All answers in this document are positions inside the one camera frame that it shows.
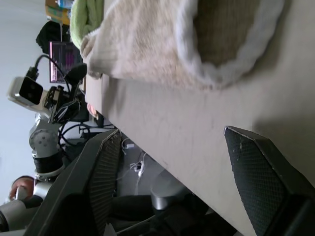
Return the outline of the beige and white towel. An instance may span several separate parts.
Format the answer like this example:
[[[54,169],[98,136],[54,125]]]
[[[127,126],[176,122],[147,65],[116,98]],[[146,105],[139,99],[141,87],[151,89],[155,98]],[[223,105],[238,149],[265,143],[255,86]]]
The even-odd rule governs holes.
[[[116,0],[81,55],[99,79],[220,89],[252,70],[285,0]]]

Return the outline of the silver robot body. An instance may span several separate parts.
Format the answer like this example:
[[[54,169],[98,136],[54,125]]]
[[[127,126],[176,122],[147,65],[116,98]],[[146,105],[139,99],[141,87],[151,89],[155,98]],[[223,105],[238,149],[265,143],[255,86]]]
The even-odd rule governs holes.
[[[151,200],[154,209],[165,210],[181,201],[191,191],[167,170],[157,175],[151,185]]]

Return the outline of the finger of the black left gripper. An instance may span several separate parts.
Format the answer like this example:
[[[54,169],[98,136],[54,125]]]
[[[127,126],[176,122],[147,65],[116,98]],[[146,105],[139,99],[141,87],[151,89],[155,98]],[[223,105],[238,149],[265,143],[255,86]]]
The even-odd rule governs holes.
[[[73,100],[78,92],[79,85],[87,74],[87,65],[80,63],[74,66],[64,77],[65,81],[71,86],[69,98]]]
[[[52,112],[49,123],[67,123],[78,115],[80,107],[81,105],[78,100],[61,105],[57,111]]]

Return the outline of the computer monitor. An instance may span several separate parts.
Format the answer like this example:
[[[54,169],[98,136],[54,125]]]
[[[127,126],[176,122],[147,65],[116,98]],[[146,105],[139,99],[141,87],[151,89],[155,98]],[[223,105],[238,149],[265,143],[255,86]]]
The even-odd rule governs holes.
[[[72,42],[50,42],[49,57],[67,74],[72,67],[82,62],[80,51]],[[65,83],[63,75],[56,66],[49,62],[50,83]]]

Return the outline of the green towel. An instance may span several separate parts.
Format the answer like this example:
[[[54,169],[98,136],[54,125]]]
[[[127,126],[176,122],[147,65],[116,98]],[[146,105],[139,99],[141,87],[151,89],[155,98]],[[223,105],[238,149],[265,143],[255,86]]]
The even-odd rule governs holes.
[[[102,20],[105,0],[74,0],[70,14],[70,38],[80,50],[83,38],[97,29]]]

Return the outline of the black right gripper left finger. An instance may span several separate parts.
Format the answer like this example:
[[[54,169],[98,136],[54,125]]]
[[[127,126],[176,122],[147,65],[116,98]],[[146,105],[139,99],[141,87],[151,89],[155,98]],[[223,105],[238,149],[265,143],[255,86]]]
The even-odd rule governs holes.
[[[24,236],[103,236],[121,156],[118,129],[90,139],[58,176]]]

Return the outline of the yellow cardboard box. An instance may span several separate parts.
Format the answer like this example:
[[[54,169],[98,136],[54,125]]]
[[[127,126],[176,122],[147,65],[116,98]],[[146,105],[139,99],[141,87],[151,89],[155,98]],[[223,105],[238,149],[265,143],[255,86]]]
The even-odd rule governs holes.
[[[72,4],[73,0],[45,0],[47,19],[69,26]]]

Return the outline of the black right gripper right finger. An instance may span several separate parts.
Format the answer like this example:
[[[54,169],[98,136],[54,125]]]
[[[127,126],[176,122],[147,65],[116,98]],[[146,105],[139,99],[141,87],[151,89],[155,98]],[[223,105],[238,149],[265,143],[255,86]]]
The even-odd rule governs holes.
[[[315,187],[263,136],[226,126],[241,201],[257,236],[315,236]]]

